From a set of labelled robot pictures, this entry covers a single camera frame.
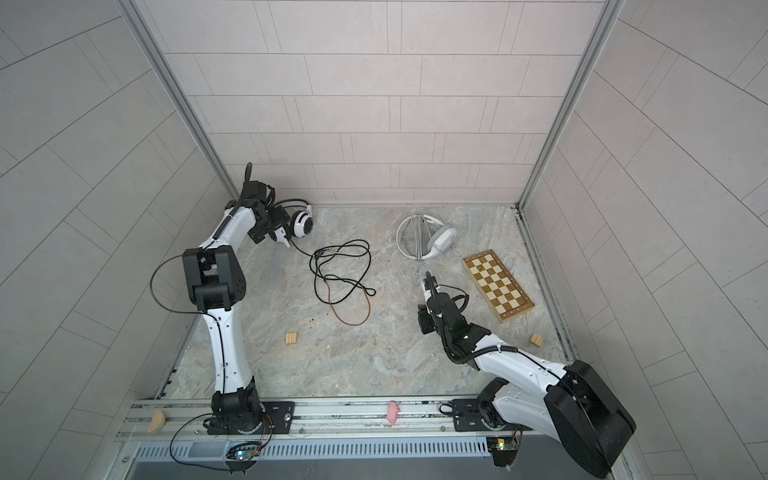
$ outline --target stone-patterned floor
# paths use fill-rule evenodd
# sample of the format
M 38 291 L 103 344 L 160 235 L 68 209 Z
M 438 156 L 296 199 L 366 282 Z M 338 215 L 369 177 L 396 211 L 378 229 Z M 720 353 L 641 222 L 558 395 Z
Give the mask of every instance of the stone-patterned floor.
M 454 247 L 434 260 L 417 263 L 398 251 L 395 231 L 416 211 L 431 214 L 458 228 Z M 343 325 L 321 303 L 313 289 L 308 257 L 269 239 L 259 245 L 246 239 L 238 252 L 248 293 L 242 302 L 245 352 L 262 397 L 388 396 L 472 394 L 492 379 L 445 357 L 436 334 L 422 335 L 417 304 L 423 303 L 419 281 L 429 270 L 440 283 L 470 294 L 467 321 L 489 328 L 508 343 L 553 361 L 564 362 L 562 347 L 508 207 L 357 207 L 318 208 L 315 228 L 296 244 L 307 252 L 325 245 L 363 238 L 370 242 L 371 269 L 363 280 L 378 293 L 363 326 Z M 494 249 L 536 307 L 504 324 L 498 323 L 479 296 L 461 259 Z M 336 259 L 329 272 L 355 277 L 365 268 L 361 259 Z M 318 284 L 321 295 L 325 285 Z M 345 292 L 333 285 L 333 299 Z M 336 306 L 341 318 L 357 323 L 367 313 L 360 290 Z M 298 332 L 295 345 L 285 344 Z M 537 349 L 532 333 L 545 338 Z M 167 387 L 171 399 L 200 399 L 213 394 L 214 365 L 210 338 L 202 320 Z

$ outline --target wooden chessboard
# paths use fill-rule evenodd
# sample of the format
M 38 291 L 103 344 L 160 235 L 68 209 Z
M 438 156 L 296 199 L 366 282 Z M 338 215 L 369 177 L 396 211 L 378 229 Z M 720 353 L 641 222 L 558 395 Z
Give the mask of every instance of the wooden chessboard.
M 493 250 L 465 258 L 463 263 L 500 323 L 534 307 L 531 299 Z

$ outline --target gray wall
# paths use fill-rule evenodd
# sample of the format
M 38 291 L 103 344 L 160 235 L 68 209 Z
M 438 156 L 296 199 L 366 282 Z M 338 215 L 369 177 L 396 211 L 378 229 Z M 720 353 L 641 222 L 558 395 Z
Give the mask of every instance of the gray wall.
M 628 0 L 525 216 L 655 478 L 768 472 L 768 3 Z
M 602 7 L 137 4 L 236 184 L 320 204 L 516 202 Z
M 112 2 L 0 2 L 0 29 L 0 478 L 80 478 L 189 326 L 152 271 L 226 196 Z

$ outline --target black and white headphones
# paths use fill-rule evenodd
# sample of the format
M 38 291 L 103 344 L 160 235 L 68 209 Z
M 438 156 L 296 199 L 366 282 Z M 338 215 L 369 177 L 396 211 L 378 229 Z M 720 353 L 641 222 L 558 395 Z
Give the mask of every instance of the black and white headphones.
M 306 237 L 312 231 L 312 205 L 300 198 L 281 200 L 275 205 L 288 202 L 301 202 L 304 205 L 283 205 L 283 208 L 298 208 L 290 218 L 290 232 L 292 237 Z
M 429 241 L 427 243 L 429 252 L 424 253 L 422 233 L 424 229 L 426 229 L 429 233 L 430 224 L 434 225 L 437 228 L 437 231 L 429 234 Z M 405 233 L 406 228 L 408 228 L 408 225 L 412 226 L 413 235 L 416 241 L 415 255 L 412 255 L 410 252 L 408 252 L 402 242 L 402 236 Z M 400 249 L 400 253 L 405 255 L 407 258 L 411 260 L 429 260 L 431 258 L 437 257 L 440 253 L 443 253 L 451 245 L 453 245 L 454 240 L 456 240 L 456 235 L 458 235 L 458 230 L 456 230 L 451 225 L 446 225 L 431 215 L 416 214 L 402 221 L 400 226 L 397 228 L 396 240 L 397 247 Z

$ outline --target orange wire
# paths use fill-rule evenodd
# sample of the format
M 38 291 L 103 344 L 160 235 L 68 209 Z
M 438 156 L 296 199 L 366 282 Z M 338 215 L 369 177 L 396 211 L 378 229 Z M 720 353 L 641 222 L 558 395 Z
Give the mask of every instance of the orange wire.
M 347 323 L 344 320 L 342 320 L 341 317 L 339 316 L 339 314 L 336 313 L 336 309 L 333 308 L 333 304 L 331 303 L 331 286 L 328 284 L 328 282 L 325 282 L 325 284 L 328 287 L 328 304 L 330 305 L 331 310 L 333 311 L 333 315 L 336 315 L 336 318 L 339 319 L 339 321 L 341 323 L 343 323 L 344 325 L 349 325 L 349 326 L 361 326 L 362 324 L 364 324 L 367 321 L 368 317 L 371 316 L 371 300 L 368 297 L 368 292 L 366 292 L 366 289 L 362 288 L 361 289 L 362 290 L 362 294 L 366 296 L 366 302 L 368 302 L 368 315 L 366 315 L 366 319 L 363 320 L 360 323 Z

